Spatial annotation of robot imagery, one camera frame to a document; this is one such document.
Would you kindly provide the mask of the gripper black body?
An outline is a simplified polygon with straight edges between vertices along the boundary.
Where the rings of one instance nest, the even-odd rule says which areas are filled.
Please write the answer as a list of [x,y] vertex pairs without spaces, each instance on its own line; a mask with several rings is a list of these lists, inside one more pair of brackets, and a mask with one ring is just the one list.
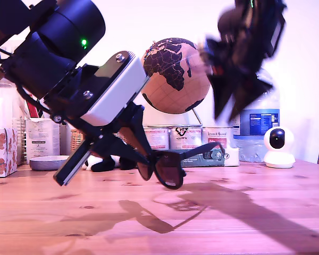
[[60,185],[67,185],[70,180],[76,175],[84,162],[90,155],[101,157],[91,151],[92,145],[102,137],[102,135],[112,133],[113,135],[121,130],[122,127],[127,127],[127,123],[132,118],[131,103],[122,110],[122,113],[106,127],[92,126],[85,121],[80,121],[79,130],[84,134],[84,140],[76,148],[76,150],[68,157],[66,162],[54,174],[54,180]]

